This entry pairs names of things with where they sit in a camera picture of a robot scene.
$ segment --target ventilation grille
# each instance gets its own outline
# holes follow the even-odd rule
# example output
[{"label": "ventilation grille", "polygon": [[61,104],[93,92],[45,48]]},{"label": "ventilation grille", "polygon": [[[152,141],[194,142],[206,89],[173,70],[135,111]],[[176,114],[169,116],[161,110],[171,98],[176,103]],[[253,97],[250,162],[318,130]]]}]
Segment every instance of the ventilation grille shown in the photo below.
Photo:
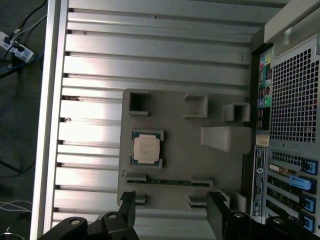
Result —
[{"label": "ventilation grille", "polygon": [[311,49],[273,68],[271,139],[316,142],[318,75]]},{"label": "ventilation grille", "polygon": [[271,158],[288,164],[293,164],[301,166],[301,157],[291,154],[286,154],[278,151],[273,151],[271,153]]}]

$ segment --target gray plastic block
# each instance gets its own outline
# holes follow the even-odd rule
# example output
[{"label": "gray plastic block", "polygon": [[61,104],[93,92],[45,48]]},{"label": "gray plastic block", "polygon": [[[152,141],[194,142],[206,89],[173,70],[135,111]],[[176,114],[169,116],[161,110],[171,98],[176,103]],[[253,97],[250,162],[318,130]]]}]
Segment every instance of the gray plastic block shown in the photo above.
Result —
[{"label": "gray plastic block", "polygon": [[146,202],[147,202],[147,195],[145,194],[137,194],[135,196],[135,203],[140,205],[140,206],[143,206],[143,205],[146,205]]},{"label": "gray plastic block", "polygon": [[206,119],[208,117],[208,95],[187,93],[183,100],[188,104],[188,113],[183,119]]},{"label": "gray plastic block", "polygon": [[207,199],[205,196],[189,196],[189,205],[190,208],[205,208],[207,206]]},{"label": "gray plastic block", "polygon": [[148,100],[151,97],[149,91],[132,90],[129,94],[128,115],[149,116]]},{"label": "gray plastic block", "polygon": [[223,122],[250,122],[250,104],[247,102],[233,102],[222,108]]},{"label": "gray plastic block", "polygon": [[128,184],[128,181],[141,181],[145,182],[147,180],[146,173],[137,173],[137,172],[127,172],[125,175],[125,183]]},{"label": "gray plastic block", "polygon": [[206,178],[191,177],[190,181],[193,184],[208,184],[211,188],[214,187],[214,181],[210,177],[206,177]]},{"label": "gray plastic block", "polygon": [[[212,147],[201,146],[201,126],[224,126],[221,121],[223,106],[244,101],[241,95],[227,94],[188,94],[188,92],[148,90],[149,96],[144,98],[145,108],[149,117],[129,116],[130,94],[137,89],[126,89],[123,92],[119,175],[118,175],[118,204],[123,192],[135,191],[146,195],[146,209],[190,210],[189,197],[203,197],[207,192],[216,188],[237,190],[241,189],[242,154],[227,154]],[[199,114],[201,99],[207,96],[207,118],[183,119],[186,114]],[[228,126],[243,126],[243,122],[232,121]],[[164,131],[163,141],[160,142],[160,156],[163,159],[161,169],[144,168],[132,165],[130,156],[133,155],[133,132]],[[127,183],[124,173],[137,173],[132,178],[138,183]],[[145,181],[195,181],[196,186],[171,184],[153,184]],[[214,179],[214,186],[201,186],[203,178]]]},{"label": "gray plastic block", "polygon": [[244,126],[201,127],[201,145],[231,154],[248,154],[252,130]]}]

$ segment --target black cable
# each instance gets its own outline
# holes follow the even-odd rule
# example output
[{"label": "black cable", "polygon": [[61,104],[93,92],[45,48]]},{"label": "black cable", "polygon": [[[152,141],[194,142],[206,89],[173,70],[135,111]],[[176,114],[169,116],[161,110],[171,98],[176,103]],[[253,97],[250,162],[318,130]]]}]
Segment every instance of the black cable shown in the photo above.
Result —
[{"label": "black cable", "polygon": [[0,75],[0,79],[3,79],[3,78],[5,78],[5,77],[7,77],[7,76],[9,76],[9,75],[11,75],[11,74],[14,74],[15,72],[18,72],[20,69],[24,68],[25,66],[31,65],[31,64],[37,62],[38,60],[42,60],[43,58],[44,58],[44,54],[42,53],[42,54],[40,55],[40,58],[37,59],[36,61],[33,61],[33,62],[31,62],[31,63],[22,64],[22,65],[17,66],[17,67],[12,67],[11,70],[7,71],[6,73],[1,74],[1,75]]},{"label": "black cable", "polygon": [[10,50],[13,49],[13,48],[17,48],[17,46],[11,46],[11,47],[9,47],[8,50],[5,52],[4,57],[3,57],[3,59],[2,59],[1,62],[0,62],[0,70],[1,70],[2,64],[4,64],[4,61],[5,61],[8,53],[9,53]]},{"label": "black cable", "polygon": [[[23,22],[21,23],[21,25],[18,27],[18,29],[20,29],[21,32],[24,30],[24,27],[25,27],[28,19],[29,19],[33,14],[35,14],[38,10],[40,10],[44,5],[46,5],[46,3],[47,3],[47,0],[44,0],[44,2],[43,2],[40,6],[38,6],[35,10],[33,10],[32,12],[30,12],[30,14],[23,20]],[[12,39],[12,37],[14,36],[14,34],[15,34],[14,32],[10,34],[10,36],[9,36],[9,39],[10,39],[10,40]]]},{"label": "black cable", "polygon": [[15,175],[11,175],[11,176],[0,176],[0,179],[11,179],[11,178],[15,178],[15,177],[19,177],[22,174],[25,174],[26,172],[28,172],[34,165],[35,165],[36,161],[33,161],[25,170],[23,170],[22,172],[15,174]]}]

